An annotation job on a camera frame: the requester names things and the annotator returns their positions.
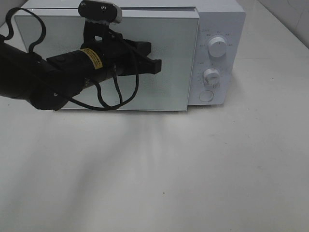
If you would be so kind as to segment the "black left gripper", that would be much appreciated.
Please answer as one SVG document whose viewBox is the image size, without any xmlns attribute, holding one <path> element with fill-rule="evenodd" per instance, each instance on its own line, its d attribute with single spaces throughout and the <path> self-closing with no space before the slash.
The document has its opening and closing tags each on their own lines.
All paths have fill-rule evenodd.
<svg viewBox="0 0 309 232">
<path fill-rule="evenodd" d="M 78 6 L 81 17 L 94 22 L 121 23 L 122 9 L 111 2 L 83 0 Z M 84 42 L 79 50 L 80 73 L 94 80 L 110 79 L 113 74 L 158 74 L 161 60 L 150 59 L 150 42 L 124 39 L 108 25 L 85 21 Z"/>
</svg>

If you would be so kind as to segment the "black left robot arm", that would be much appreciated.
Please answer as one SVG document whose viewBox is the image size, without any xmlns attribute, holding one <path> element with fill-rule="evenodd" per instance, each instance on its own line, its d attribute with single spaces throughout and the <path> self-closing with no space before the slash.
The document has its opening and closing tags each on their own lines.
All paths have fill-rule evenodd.
<svg viewBox="0 0 309 232">
<path fill-rule="evenodd" d="M 18 7 L 5 17 L 8 34 L 0 37 L 0 94 L 25 100 L 39 110 L 57 111 L 67 103 L 93 111 L 111 111 L 129 103 L 124 100 L 119 76 L 157 74 L 162 61 L 150 59 L 150 42 L 126 40 L 110 29 L 122 21 L 122 10 L 111 2 L 83 0 L 78 13 L 85 19 L 80 49 L 42 58 L 34 51 L 46 37 L 46 26 L 40 21 L 41 33 L 27 52 L 7 41 L 14 36 L 12 17 Z"/>
</svg>

